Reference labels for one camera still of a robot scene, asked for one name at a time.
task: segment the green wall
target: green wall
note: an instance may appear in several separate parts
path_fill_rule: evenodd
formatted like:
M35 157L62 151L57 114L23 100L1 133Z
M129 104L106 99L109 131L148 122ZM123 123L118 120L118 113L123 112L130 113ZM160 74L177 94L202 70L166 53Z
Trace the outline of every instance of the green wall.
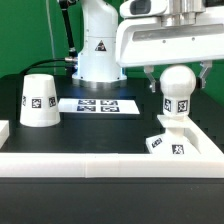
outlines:
M107 0L107 2L118 9L123 0ZM65 57L68 54L68 46L61 10L57 0L49 0L49 3L56 57ZM0 9L0 77L16 74L34 62L52 58L46 0L0 1ZM83 36L80 3L71 7L69 14L75 46L80 51ZM199 74L199 63L188 64L188 66ZM156 66L155 76L159 77L166 67ZM38 71L53 73L52 69ZM129 77L145 77L142 68L126 71ZM57 69L57 74L64 73L64 69ZM224 105L224 60L214 62L205 91Z

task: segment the black tabletop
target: black tabletop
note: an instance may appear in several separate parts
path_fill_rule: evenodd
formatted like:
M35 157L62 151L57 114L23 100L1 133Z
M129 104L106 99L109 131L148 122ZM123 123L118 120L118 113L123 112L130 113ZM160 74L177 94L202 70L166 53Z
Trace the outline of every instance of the black tabletop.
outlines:
M128 79L126 87L93 90L73 86L71 79L55 76L60 98L135 100L140 115L61 113L58 125L31 128L20 124L23 77L0 79L0 119L10 121L4 152L148 153L147 137L164 132L157 120L162 114L162 94L152 93L147 79ZM224 150L224 108L202 91L191 97L190 117Z
M19 123L22 77L0 79L0 119L10 121L1 152L147 153L145 138L163 133L162 95L146 79L114 90L75 87L55 77L58 98L132 99L140 115L61 113L48 128ZM190 117L224 150L224 108L202 91ZM199 178L0 178L0 223L223 224L224 180Z

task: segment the white block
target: white block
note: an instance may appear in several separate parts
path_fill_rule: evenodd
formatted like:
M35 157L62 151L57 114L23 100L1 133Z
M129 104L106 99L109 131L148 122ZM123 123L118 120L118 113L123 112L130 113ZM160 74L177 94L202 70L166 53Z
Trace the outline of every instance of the white block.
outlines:
M9 137L9 122L0 121L0 149Z

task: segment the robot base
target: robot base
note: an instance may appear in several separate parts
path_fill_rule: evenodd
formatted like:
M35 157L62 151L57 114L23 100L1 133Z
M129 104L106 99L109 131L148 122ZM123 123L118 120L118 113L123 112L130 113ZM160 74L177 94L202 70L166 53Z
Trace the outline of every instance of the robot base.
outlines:
M75 79L73 77L72 83L73 85L76 85L76 86L83 86L83 87L92 88L92 89L114 89L114 88L126 86L127 79L117 80L113 82L93 82L93 81L86 81L86 80L77 79L77 78Z

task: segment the upside-down cup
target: upside-down cup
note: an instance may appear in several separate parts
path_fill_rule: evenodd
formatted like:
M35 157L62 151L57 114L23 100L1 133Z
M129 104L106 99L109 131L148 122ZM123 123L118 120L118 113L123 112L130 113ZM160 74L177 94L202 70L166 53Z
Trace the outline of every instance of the upside-down cup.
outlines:
M20 123L29 127L48 127L60 122L54 78L33 74L24 77Z

